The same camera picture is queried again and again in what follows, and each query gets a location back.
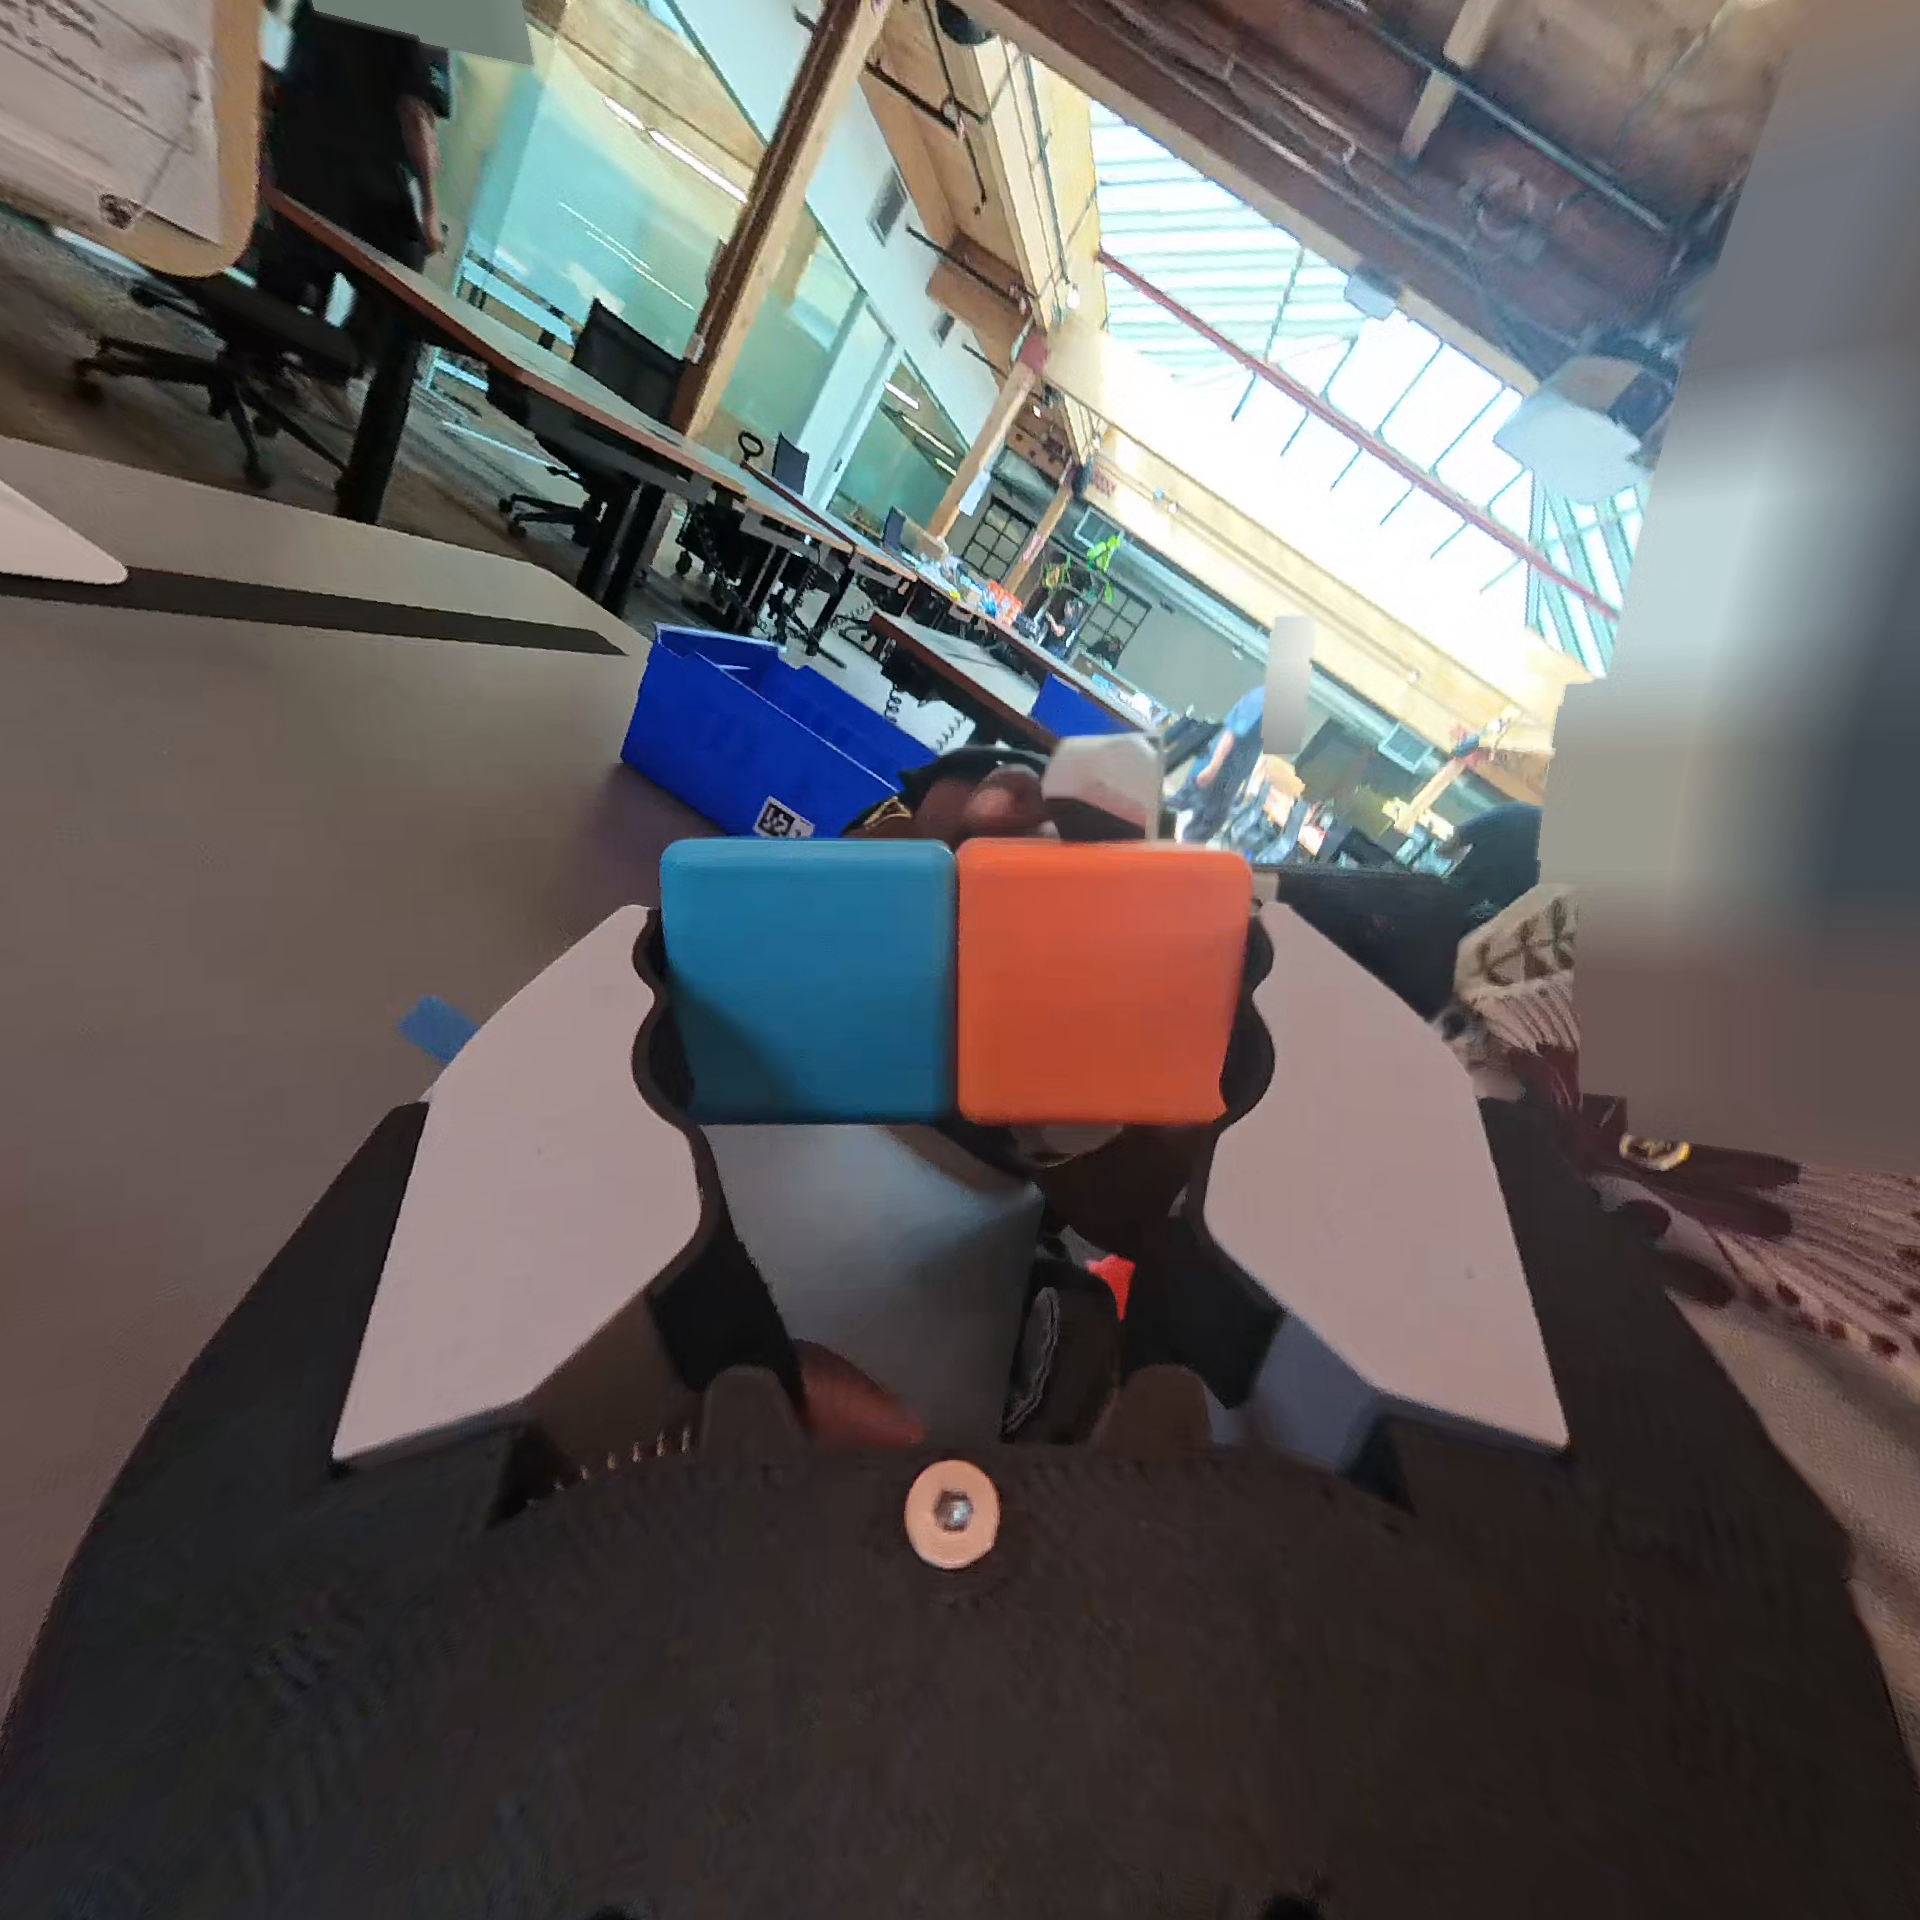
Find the black office chair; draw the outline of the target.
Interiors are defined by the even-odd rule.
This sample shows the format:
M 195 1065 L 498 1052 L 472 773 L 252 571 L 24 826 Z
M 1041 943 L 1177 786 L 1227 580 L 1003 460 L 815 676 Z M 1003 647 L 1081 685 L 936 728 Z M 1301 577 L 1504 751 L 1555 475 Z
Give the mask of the black office chair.
M 297 370 L 341 383 L 357 378 L 364 354 L 345 327 L 261 295 L 252 281 L 231 273 L 144 273 L 129 298 L 144 311 L 170 314 L 199 327 L 210 336 L 210 348 L 187 352 L 178 346 L 101 335 L 92 352 L 71 365 L 69 378 L 79 396 L 98 400 L 108 380 L 143 380 L 201 393 L 208 419 L 226 424 L 236 435 L 252 489 L 272 485 L 265 443 L 279 436 L 303 447 L 333 474 L 345 471 L 345 456 L 297 416 L 283 388 L 285 378 Z

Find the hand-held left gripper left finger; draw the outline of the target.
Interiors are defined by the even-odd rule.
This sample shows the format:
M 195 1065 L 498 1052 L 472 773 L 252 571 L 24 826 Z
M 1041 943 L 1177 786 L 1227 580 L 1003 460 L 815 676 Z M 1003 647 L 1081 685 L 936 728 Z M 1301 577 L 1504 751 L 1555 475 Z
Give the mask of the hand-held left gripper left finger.
M 565 1471 L 649 1450 L 714 1364 L 673 1357 L 661 1304 L 744 1279 L 706 1141 L 644 1077 L 648 911 L 617 911 L 443 1067 L 352 1368 L 345 1471 L 495 1429 Z

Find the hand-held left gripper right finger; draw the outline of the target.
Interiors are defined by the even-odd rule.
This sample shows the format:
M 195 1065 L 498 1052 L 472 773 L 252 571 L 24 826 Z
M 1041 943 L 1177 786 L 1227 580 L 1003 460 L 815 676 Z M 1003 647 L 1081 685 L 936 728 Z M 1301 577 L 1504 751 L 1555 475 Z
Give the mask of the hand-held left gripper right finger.
M 1384 1420 L 1568 1448 L 1469 1077 L 1402 997 L 1290 911 L 1265 911 L 1252 1010 L 1274 1050 L 1217 1141 L 1211 1251 L 1281 1309 L 1215 1435 L 1355 1464 Z

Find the teal foam cube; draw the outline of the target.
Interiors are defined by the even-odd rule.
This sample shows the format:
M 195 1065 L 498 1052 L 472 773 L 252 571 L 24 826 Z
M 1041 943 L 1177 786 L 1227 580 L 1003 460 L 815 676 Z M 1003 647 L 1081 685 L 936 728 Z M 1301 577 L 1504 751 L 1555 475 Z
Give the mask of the teal foam cube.
M 663 853 L 669 1013 L 701 1123 L 953 1111 L 956 855 L 929 840 L 689 840 Z

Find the white stand base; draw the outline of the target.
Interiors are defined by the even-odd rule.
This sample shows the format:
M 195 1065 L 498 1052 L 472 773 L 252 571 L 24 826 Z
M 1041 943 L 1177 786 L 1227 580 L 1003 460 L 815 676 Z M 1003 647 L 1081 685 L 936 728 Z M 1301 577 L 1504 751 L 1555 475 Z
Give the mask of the white stand base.
M 2 485 L 2 580 L 117 588 L 129 567 L 33 497 Z

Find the brown office desk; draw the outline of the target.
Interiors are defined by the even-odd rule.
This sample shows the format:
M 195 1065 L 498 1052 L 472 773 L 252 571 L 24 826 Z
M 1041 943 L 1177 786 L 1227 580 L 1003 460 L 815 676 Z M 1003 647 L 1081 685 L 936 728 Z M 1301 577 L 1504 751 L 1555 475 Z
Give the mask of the brown office desk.
M 1000 661 L 983 643 L 947 635 L 919 621 L 871 612 L 867 634 L 884 653 L 883 667 L 900 684 L 929 684 L 936 698 L 975 722 L 977 740 L 1051 753 L 1071 737 L 1143 737 L 1154 729 L 1127 705 L 1100 692 L 1091 679 L 1043 650 L 1016 643 L 1016 664 Z
M 306 203 L 282 195 L 274 185 L 264 193 L 264 202 L 276 225 L 293 227 L 324 250 L 392 327 L 333 489 L 333 509 L 341 520 L 380 521 L 416 396 L 421 357 L 424 351 L 434 348 L 480 361 L 511 397 L 540 400 L 548 412 L 596 425 L 613 441 L 632 448 L 627 458 L 633 471 L 632 493 L 589 546 L 578 580 L 578 589 L 608 612 L 625 611 L 641 570 L 641 552 L 668 497 L 690 508 L 709 505 L 720 497 L 733 500 L 744 533 L 771 549 L 769 570 L 780 570 L 794 556 L 817 563 L 836 556 L 851 567 L 858 556 L 864 556 L 874 570 L 896 565 L 892 553 L 867 537 L 829 521 L 805 500 L 783 493 L 769 477 L 756 477 L 684 440 L 669 425 L 617 397 L 596 378 L 364 244 Z

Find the blue plastic bin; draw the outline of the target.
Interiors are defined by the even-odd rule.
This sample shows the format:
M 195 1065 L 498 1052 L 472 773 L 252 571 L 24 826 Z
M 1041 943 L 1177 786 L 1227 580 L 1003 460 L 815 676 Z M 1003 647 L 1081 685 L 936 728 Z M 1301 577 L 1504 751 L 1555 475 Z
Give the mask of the blue plastic bin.
M 632 768 L 731 836 L 840 836 L 936 753 L 769 640 L 657 626 L 619 745 Z

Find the orange foam cube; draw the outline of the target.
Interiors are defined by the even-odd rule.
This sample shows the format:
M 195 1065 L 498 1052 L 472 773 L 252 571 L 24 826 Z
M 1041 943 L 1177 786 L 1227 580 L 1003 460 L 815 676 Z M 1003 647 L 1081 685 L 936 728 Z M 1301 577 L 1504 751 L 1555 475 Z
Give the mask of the orange foam cube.
M 1215 1123 L 1252 913 L 1252 874 L 1227 851 L 961 845 L 959 1111 L 1002 1127 Z

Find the person's right hand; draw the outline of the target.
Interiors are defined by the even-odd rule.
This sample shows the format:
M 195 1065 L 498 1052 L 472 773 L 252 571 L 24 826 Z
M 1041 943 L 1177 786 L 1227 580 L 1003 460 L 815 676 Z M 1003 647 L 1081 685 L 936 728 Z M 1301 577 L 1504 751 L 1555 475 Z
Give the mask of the person's right hand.
M 903 816 L 888 826 L 900 836 L 947 849 L 975 840 L 1047 836 L 1045 771 L 1045 760 L 1003 748 L 945 755 L 903 781 Z

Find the printed sign board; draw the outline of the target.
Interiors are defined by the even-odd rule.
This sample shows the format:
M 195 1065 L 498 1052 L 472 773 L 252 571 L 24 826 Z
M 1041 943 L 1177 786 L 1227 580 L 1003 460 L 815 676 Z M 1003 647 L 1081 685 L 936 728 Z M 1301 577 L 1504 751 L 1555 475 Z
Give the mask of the printed sign board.
M 256 225 L 264 11 L 5 3 L 5 210 L 144 269 L 226 273 Z

